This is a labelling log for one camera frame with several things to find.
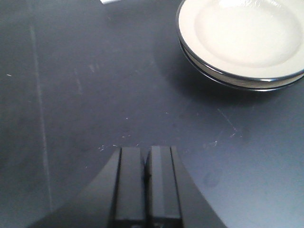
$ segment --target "white plate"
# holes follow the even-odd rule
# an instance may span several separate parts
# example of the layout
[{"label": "white plate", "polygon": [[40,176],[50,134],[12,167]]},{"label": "white plate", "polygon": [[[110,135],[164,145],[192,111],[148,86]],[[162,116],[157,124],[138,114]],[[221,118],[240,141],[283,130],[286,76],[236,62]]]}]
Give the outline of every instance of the white plate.
[{"label": "white plate", "polygon": [[219,76],[283,84],[303,76],[304,0],[185,0],[177,23],[190,56]]}]

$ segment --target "scratch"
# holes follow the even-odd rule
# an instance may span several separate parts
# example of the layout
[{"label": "scratch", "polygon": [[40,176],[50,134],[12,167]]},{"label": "scratch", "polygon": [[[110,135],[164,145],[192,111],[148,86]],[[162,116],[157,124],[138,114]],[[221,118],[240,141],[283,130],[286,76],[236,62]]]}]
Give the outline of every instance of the scratch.
[{"label": "scratch", "polygon": [[214,141],[213,143],[210,144],[213,147],[216,147],[218,145],[218,141]]},{"label": "scratch", "polygon": [[232,122],[228,119],[228,117],[218,108],[218,112],[221,113],[221,115],[227,120],[227,122],[230,124],[230,126],[232,127],[232,129],[236,132],[237,129],[235,128],[235,126],[232,124]]},{"label": "scratch", "polygon": [[89,68],[90,68],[90,70],[91,70],[93,73],[95,73],[95,67],[94,67],[93,64],[90,64],[90,65],[89,65]]},{"label": "scratch", "polygon": [[104,150],[105,150],[105,146],[102,145],[101,147],[98,147],[98,149],[99,149],[100,152],[101,152],[101,151],[104,151]]},{"label": "scratch", "polygon": [[83,94],[83,90],[82,90],[82,86],[81,86],[80,80],[76,79],[76,82],[77,82],[77,86],[78,86],[78,93],[80,95],[82,95]]},{"label": "scratch", "polygon": [[40,130],[42,133],[42,158],[43,158],[43,168],[44,173],[47,179],[47,190],[48,190],[48,200],[49,200],[49,209],[53,211],[53,200],[52,200],[52,191],[50,184],[50,172],[48,166],[48,147],[47,147],[47,135],[46,135],[46,127],[44,121],[44,113],[43,113],[43,100],[42,100],[42,90],[40,85],[40,74],[39,74],[39,63],[38,63],[38,55],[37,55],[37,45],[36,45],[36,34],[33,25],[30,25],[30,37],[32,41],[33,48],[33,58],[34,58],[34,66],[35,66],[35,78],[36,78],[36,91],[38,95],[38,104],[39,104],[39,114],[40,114]]}]

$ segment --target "table surface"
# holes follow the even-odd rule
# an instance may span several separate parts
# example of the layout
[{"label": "table surface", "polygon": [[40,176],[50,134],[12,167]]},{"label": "table surface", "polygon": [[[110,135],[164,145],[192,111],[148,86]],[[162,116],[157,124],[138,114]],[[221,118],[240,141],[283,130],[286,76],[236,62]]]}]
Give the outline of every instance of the table surface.
[{"label": "table surface", "polygon": [[178,0],[0,3],[0,227],[75,196],[116,146],[176,145],[229,228],[304,227],[304,81],[226,88],[186,60]]}]

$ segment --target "stacked plates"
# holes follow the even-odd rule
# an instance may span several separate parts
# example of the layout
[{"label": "stacked plates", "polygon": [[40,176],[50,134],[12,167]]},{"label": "stacked plates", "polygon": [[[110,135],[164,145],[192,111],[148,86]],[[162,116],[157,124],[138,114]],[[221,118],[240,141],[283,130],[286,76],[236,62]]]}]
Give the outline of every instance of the stacked plates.
[{"label": "stacked plates", "polygon": [[184,0],[182,50],[204,75],[268,91],[304,76],[304,0]]}]

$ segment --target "plate rim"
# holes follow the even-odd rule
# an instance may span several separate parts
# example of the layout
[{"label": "plate rim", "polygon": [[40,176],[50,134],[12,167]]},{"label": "plate rim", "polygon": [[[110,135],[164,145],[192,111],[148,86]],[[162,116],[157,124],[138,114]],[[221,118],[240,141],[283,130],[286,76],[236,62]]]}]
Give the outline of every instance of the plate rim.
[{"label": "plate rim", "polygon": [[247,76],[242,76],[242,75],[237,75],[237,74],[233,74],[227,71],[224,71],[222,69],[219,69],[218,67],[215,67],[213,65],[211,65],[210,63],[204,61],[201,57],[199,57],[198,55],[195,54],[195,52],[187,45],[186,41],[184,40],[182,34],[181,34],[181,30],[180,30],[180,23],[179,23],[179,18],[180,18],[180,10],[184,4],[184,2],[187,0],[182,0],[177,12],[176,12],[176,17],[175,17],[175,24],[177,27],[177,33],[179,36],[179,40],[182,43],[182,45],[184,46],[184,48],[187,49],[188,52],[190,52],[190,54],[196,58],[197,61],[199,61],[201,64],[203,64],[204,66],[206,66],[207,68],[209,68],[210,70],[213,70],[219,74],[222,74],[224,76],[228,76],[228,77],[232,77],[235,79],[241,79],[241,80],[247,80],[247,81],[264,81],[264,82],[275,82],[275,81],[281,81],[281,80],[286,80],[286,79],[290,79],[290,78],[294,78],[297,76],[300,76],[302,74],[304,74],[304,67],[302,70],[295,72],[293,74],[289,74],[286,76],[280,76],[280,77],[247,77]]},{"label": "plate rim", "polygon": [[274,86],[274,87],[269,87],[269,88],[255,88],[255,87],[245,87],[245,86],[238,86],[238,85],[234,85],[225,81],[222,81],[210,74],[208,74],[207,72],[205,72],[203,69],[201,69],[198,65],[196,65],[191,59],[190,57],[187,55],[185,48],[182,46],[183,44],[181,42],[179,42],[180,44],[180,48],[182,50],[182,53],[184,54],[184,56],[186,57],[186,59],[190,62],[191,65],[194,66],[194,68],[196,70],[198,70],[201,74],[203,74],[205,77],[209,78],[210,80],[217,82],[223,86],[227,86],[229,88],[233,88],[233,89],[237,89],[237,90],[241,90],[241,91],[252,91],[252,92],[271,92],[271,91],[276,91],[276,90],[280,90],[283,88],[287,88],[292,86],[293,84],[298,83],[299,81],[304,79],[304,76],[302,76],[301,78],[291,82],[291,83],[287,83],[285,85],[281,85],[281,86]]}]

